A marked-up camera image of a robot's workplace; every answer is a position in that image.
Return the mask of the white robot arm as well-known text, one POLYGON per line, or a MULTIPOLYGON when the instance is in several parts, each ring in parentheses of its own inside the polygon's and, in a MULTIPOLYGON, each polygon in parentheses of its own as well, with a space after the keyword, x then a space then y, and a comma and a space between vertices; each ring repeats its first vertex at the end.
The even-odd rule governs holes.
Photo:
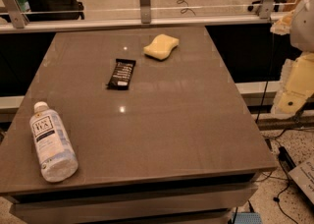
POLYGON ((314 0, 301 0, 296 8, 271 26, 271 32, 288 34, 290 44, 301 51, 286 59, 271 114, 278 119, 294 116, 314 94, 314 0))

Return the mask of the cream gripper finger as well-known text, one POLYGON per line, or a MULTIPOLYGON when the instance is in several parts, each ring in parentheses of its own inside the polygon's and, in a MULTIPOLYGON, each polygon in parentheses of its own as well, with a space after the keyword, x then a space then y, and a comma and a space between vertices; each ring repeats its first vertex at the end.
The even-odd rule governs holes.
POLYGON ((289 34, 293 12, 288 12, 272 24, 270 32, 278 35, 289 34))
POLYGON ((295 60, 286 59, 271 114, 294 116, 314 94, 314 54, 302 53, 295 60))

